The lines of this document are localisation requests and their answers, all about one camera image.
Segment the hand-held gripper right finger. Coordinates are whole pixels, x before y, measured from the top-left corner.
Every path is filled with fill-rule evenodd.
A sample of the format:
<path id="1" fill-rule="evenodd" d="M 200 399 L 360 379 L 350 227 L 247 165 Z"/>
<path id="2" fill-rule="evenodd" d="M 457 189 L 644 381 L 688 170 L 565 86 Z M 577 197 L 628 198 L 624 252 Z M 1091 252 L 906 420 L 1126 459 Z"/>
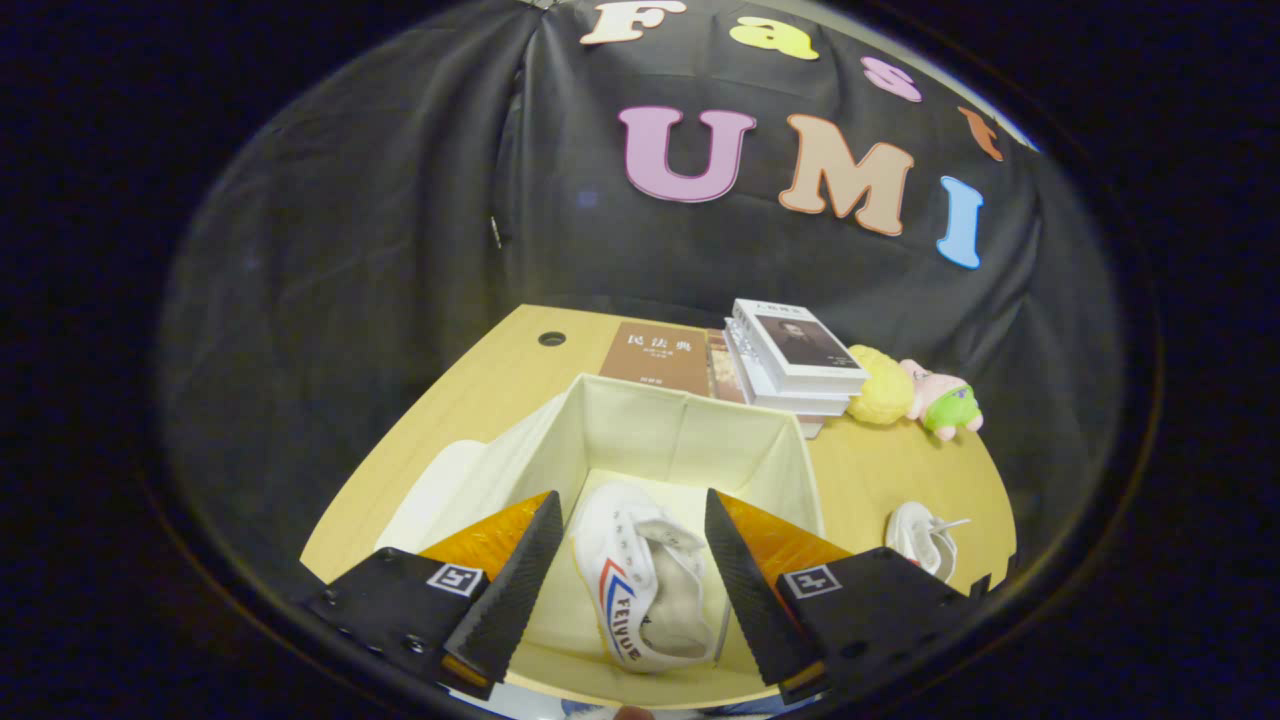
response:
<path id="1" fill-rule="evenodd" d="M 850 553 L 717 489 L 705 538 L 762 680 L 788 702 L 874 694 L 943 651 L 979 603 L 895 550 Z"/>

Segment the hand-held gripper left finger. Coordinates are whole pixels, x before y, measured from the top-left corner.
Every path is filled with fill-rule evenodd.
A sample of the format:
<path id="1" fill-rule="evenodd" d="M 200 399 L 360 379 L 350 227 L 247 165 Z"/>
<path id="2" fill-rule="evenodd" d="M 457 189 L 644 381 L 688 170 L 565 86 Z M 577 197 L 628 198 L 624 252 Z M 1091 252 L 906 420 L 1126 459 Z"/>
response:
<path id="1" fill-rule="evenodd" d="M 488 700 L 563 537 L 561 496 L 543 492 L 419 553 L 375 550 L 303 606 L 397 670 Z"/>

